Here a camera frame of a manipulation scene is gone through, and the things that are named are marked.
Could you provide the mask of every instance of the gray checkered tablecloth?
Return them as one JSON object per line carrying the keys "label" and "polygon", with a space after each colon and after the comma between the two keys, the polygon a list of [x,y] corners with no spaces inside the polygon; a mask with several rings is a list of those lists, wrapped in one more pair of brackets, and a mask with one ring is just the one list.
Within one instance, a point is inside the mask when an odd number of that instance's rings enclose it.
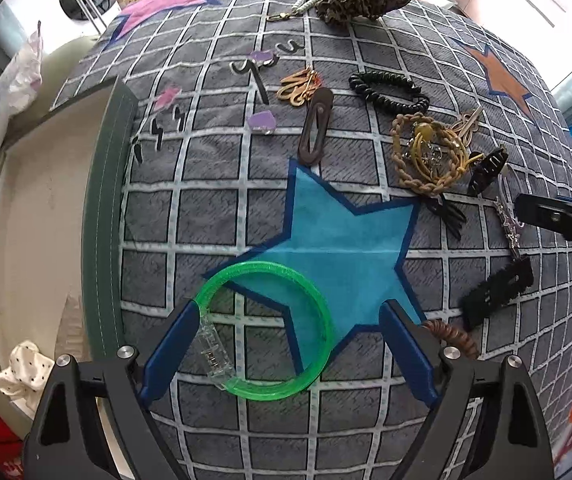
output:
{"label": "gray checkered tablecloth", "polygon": [[[140,99],[133,134],[144,164],[131,156],[122,201],[120,258],[125,339],[137,344],[179,302],[192,297],[201,275],[277,235],[282,228],[288,158],[304,121],[271,96],[266,107],[249,76],[228,64],[252,50],[293,38],[306,49],[262,69],[269,93],[306,64],[335,93],[324,158],[314,168],[355,204],[408,196],[396,186],[390,162],[391,117],[365,105],[348,87],[364,69],[411,77],[431,99],[429,113],[451,123],[461,111],[484,107],[472,148],[504,144],[521,186],[533,194],[572,197],[572,142],[541,77],[499,38],[466,18],[413,0],[376,22],[331,28],[314,11],[268,22],[295,0],[218,0],[219,5],[156,14],[108,44],[112,23],[66,82],[57,104],[100,81],[119,76]],[[493,96],[478,62],[455,38],[482,50],[488,44],[528,87],[534,121],[514,102]],[[158,116],[160,151],[151,134],[154,98],[168,85],[182,88],[177,120]],[[271,109],[278,129],[252,135],[245,119]],[[468,218],[457,241],[424,208],[404,269],[429,318],[457,323],[458,300],[509,261],[508,246],[489,198],[447,197]],[[527,227],[522,235],[535,284],[475,330],[483,359],[517,352],[539,393],[552,440],[572,403],[572,245]],[[294,374],[284,321],[277,312],[231,291],[213,306],[214,320],[238,373],[251,380]],[[363,332],[307,391],[278,402],[247,402],[211,386],[194,350],[152,410],[161,433],[191,479],[387,479],[426,415],[404,384],[378,333]],[[445,478],[456,478],[470,446],[479,402],[470,405]]]}

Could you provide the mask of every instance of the green object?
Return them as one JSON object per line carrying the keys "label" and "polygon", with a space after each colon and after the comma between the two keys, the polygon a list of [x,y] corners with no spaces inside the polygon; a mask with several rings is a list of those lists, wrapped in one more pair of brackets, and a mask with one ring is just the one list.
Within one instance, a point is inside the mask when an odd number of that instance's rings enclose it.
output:
{"label": "green object", "polygon": [[285,278],[299,285],[304,292],[306,292],[316,306],[316,312],[320,317],[322,329],[319,334],[321,350],[317,358],[314,359],[300,375],[288,381],[264,385],[252,384],[244,379],[232,378],[224,384],[224,388],[237,397],[243,397],[249,400],[285,399],[304,390],[322,373],[322,370],[328,362],[330,352],[335,345],[333,321],[330,316],[330,311],[326,305],[326,300],[317,290],[317,287],[296,270],[281,264],[262,261],[241,262],[226,267],[211,277],[195,297],[195,303],[197,303],[200,308],[200,315],[208,316],[210,301],[224,283],[239,276],[256,273],[272,274],[273,276]]}

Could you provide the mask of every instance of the yellow bead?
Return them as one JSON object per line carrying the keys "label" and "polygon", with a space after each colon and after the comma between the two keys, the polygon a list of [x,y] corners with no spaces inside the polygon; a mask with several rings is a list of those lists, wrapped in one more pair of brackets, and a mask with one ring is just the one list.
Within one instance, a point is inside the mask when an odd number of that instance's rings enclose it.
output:
{"label": "yellow bead", "polygon": [[435,130],[429,123],[419,123],[415,126],[415,135],[419,135],[426,142],[431,142],[434,137]]}

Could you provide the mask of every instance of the clear plastic clasp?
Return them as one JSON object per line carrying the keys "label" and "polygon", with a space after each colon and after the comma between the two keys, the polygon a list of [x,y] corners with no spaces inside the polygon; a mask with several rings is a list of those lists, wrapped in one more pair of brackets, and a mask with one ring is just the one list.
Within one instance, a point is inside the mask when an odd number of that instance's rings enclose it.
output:
{"label": "clear plastic clasp", "polygon": [[228,353],[221,342],[220,335],[208,316],[200,316],[200,327],[196,340],[198,349],[204,356],[204,363],[208,378],[220,390],[225,390],[224,384],[236,376]]}

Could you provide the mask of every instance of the black hair tie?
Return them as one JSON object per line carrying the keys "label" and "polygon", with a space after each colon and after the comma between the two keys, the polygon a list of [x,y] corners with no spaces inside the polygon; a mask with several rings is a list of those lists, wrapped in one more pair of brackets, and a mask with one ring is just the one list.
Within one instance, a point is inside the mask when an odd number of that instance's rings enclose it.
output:
{"label": "black hair tie", "polygon": [[[405,105],[393,101],[393,99],[375,92],[370,84],[382,83],[404,89],[410,94],[411,99],[416,100],[415,104]],[[425,114],[430,105],[430,99],[422,94],[422,88],[415,85],[410,79],[392,72],[356,72],[348,78],[348,84],[358,95],[361,95],[367,103],[373,103],[377,108],[396,116],[397,114]]]}

